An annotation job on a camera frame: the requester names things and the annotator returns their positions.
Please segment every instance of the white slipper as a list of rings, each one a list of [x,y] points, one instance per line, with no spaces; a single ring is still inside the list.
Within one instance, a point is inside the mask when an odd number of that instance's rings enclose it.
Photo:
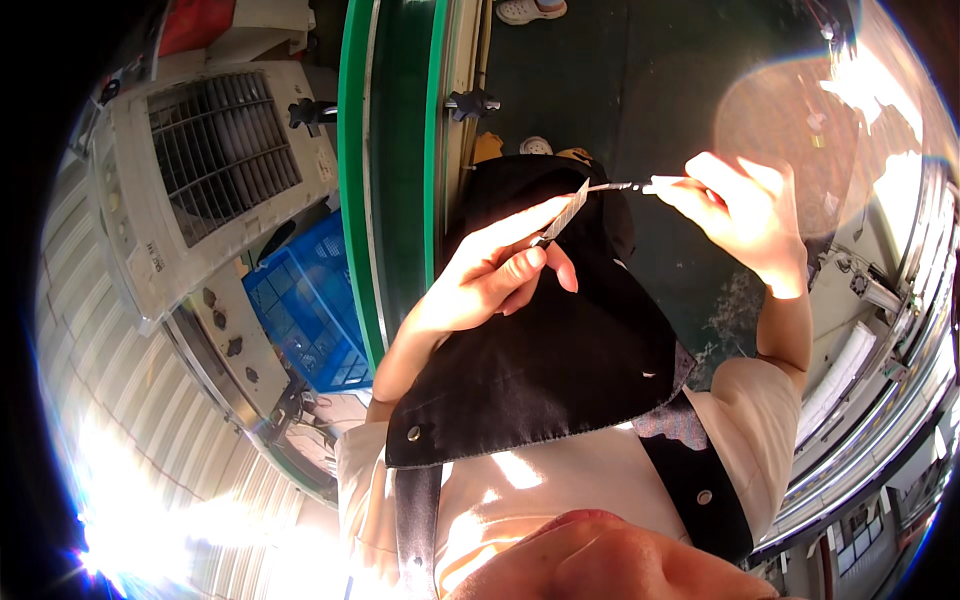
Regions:
[[[566,14],[566,2],[555,11],[541,11],[534,0],[507,0],[496,5],[496,15],[507,25],[526,25],[536,19],[559,19]]]
[[[531,135],[520,142],[520,153],[522,155],[552,155],[553,148],[550,147],[550,142],[539,135]]]

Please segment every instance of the beige shirt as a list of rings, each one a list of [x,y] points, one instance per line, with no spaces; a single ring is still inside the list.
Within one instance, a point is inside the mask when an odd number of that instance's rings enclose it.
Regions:
[[[793,460],[800,396],[787,375],[733,358],[710,392],[684,388],[736,489],[756,543],[780,509]],[[393,480],[384,464],[387,423],[337,441],[340,537],[350,574],[387,594],[399,578]],[[690,543],[666,488],[629,423],[444,465],[437,515],[437,589],[443,597],[473,570],[555,516],[603,509]]]

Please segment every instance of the black fabric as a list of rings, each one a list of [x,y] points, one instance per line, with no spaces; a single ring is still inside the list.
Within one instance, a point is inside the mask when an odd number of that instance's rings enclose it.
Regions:
[[[576,191],[585,176],[599,179],[570,158],[482,162],[465,195],[460,233]],[[438,465],[602,429],[681,389],[695,362],[656,303],[614,262],[605,194],[590,194],[557,238],[576,267],[579,292],[566,292],[544,269],[526,307],[451,335],[394,410],[388,467]],[[411,443],[414,426],[421,434]]]
[[[634,429],[694,547],[734,564],[747,558],[754,549],[750,525],[686,394],[635,421]],[[701,494],[708,502],[698,501]]]
[[[408,468],[396,472],[396,557],[404,598],[437,600],[433,573],[443,469]]]
[[[467,232],[572,193],[585,177],[606,181],[583,162],[555,156],[480,163],[451,220],[445,258]],[[614,246],[609,222],[624,204],[612,198],[611,192],[590,194],[557,238],[576,267],[577,294],[545,269],[526,307],[451,335],[394,410],[386,464],[398,469],[397,549],[409,597],[436,597],[442,463],[634,419],[694,544],[728,560],[752,548],[749,528],[740,527],[746,518],[736,492],[682,391],[695,361],[654,301],[614,262],[631,252],[633,237],[622,229]],[[418,435],[409,436],[414,427]],[[699,511],[689,506],[694,489]],[[700,505],[697,494],[704,490],[712,498]]]

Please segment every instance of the blue plastic crate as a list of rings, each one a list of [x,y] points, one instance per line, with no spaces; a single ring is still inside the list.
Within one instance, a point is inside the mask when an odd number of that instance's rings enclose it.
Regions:
[[[370,387],[340,211],[243,278],[271,340],[318,392]]]

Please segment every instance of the air cooler vent grille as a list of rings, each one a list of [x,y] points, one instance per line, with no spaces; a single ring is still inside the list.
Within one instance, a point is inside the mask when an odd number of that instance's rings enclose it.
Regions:
[[[261,73],[178,85],[150,96],[147,110],[188,248],[303,181]]]

